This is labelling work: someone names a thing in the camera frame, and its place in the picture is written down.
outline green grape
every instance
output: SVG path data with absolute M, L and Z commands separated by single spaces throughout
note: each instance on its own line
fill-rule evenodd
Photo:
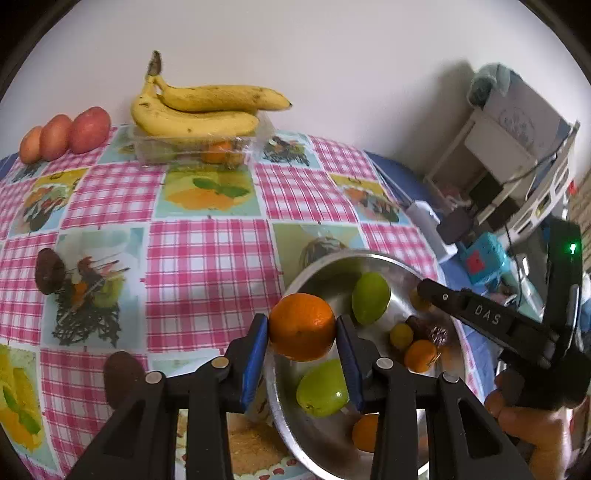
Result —
M 382 275 L 368 272 L 355 284 L 351 304 L 355 319 L 361 325 L 369 325 L 379 319 L 390 301 L 390 287 Z
M 300 380 L 295 397 L 300 407 L 313 417 L 327 417 L 349 401 L 347 383 L 338 359 L 328 360 Z

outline hand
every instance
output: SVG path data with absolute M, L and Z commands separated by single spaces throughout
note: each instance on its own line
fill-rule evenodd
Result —
M 495 385 L 500 388 L 502 382 L 503 374 L 495 378 Z M 572 452 L 565 408 L 510 407 L 500 390 L 491 392 L 484 406 L 506 434 L 534 445 L 530 470 L 536 480 L 563 480 Z

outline small orange fruit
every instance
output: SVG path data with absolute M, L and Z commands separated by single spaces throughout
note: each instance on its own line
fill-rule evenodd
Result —
M 437 360 L 437 347 L 429 340 L 417 340 L 404 354 L 404 366 L 413 372 L 423 374 Z
M 202 154 L 202 160 L 205 163 L 237 165 L 243 162 L 244 155 L 235 153 L 234 150 L 234 146 L 229 140 L 214 143 L 209 145 L 207 151 Z
M 296 362 L 309 362 L 326 354 L 335 334 L 335 314 L 328 303 L 314 295 L 288 295 L 269 314 L 269 340 L 275 351 Z
M 375 450 L 375 439 L 378 434 L 377 413 L 368 413 L 363 415 L 353 426 L 353 445 L 364 452 L 373 453 Z

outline chocolate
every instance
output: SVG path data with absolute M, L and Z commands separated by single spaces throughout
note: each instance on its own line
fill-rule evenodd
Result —
M 49 295 L 59 290 L 66 278 L 66 266 L 51 248 L 44 248 L 37 254 L 35 263 L 35 284 L 41 293 Z
M 413 329 L 415 339 L 430 340 L 440 348 L 447 343 L 447 329 L 429 320 L 411 315 L 407 318 L 407 325 Z
M 145 377 L 144 367 L 123 350 L 113 353 L 103 366 L 107 403 L 117 409 L 138 382 Z

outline white device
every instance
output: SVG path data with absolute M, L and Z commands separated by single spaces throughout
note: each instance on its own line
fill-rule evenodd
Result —
M 437 262 L 443 263 L 457 254 L 457 247 L 446 245 L 437 233 L 437 225 L 440 220 L 427 202 L 422 200 L 412 202 L 406 210 L 406 214 L 427 239 L 435 253 Z

